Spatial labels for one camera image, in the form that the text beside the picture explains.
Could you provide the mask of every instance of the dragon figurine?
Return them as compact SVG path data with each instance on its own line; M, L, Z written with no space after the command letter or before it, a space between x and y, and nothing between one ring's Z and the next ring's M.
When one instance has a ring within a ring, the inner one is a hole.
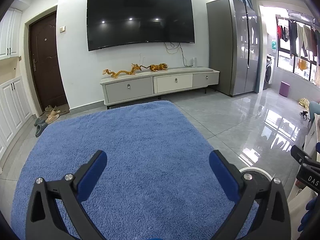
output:
M117 78L120 73L126 73L127 75L134 75L136 70L141 70L141 66L138 66L138 64L131 64L132 68L131 71L126 71L126 70L120 70L118 73L115 73L113 71L110 71L108 69L105 69L102 71L102 74L108 74L111 75L113 78Z
M145 67L145 66L140 66L140 67L144 67L144 68L149 68L151 71L158 71L158 70L167 70L168 69L168 65L166 63L161 63L159 65L150 65L149 67Z

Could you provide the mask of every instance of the stainless steel refrigerator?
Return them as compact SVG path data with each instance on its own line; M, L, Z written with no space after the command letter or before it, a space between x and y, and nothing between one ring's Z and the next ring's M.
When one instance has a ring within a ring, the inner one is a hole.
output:
M260 30L255 11L240 0L207 3L209 67L220 71L217 90L238 95L255 90Z

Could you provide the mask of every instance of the metal screw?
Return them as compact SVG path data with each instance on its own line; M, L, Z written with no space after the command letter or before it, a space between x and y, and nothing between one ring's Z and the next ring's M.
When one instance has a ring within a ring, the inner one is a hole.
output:
M42 181L43 181L42 178L38 178L38 179L36 179L36 184L40 184L40 183L42 183Z
M72 174L67 174L66 176L64 176L65 180L72 180L73 179L73 175Z
M281 183L281 180L278 179L278 178L274 178L273 181L274 181L276 184L280 184L280 183Z
M243 177L245 180L252 180L252 175L249 173L244 174Z

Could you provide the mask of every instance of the wall-mounted tv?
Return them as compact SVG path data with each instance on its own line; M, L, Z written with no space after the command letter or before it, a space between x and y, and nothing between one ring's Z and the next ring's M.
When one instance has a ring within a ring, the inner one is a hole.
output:
M191 0L87 0L88 49L141 42L195 43Z

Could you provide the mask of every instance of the purple stool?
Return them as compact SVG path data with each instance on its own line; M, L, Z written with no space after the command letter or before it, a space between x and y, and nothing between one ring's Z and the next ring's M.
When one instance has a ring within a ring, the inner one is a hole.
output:
M290 89L290 85L281 81L279 94L287 98L289 94L289 89Z

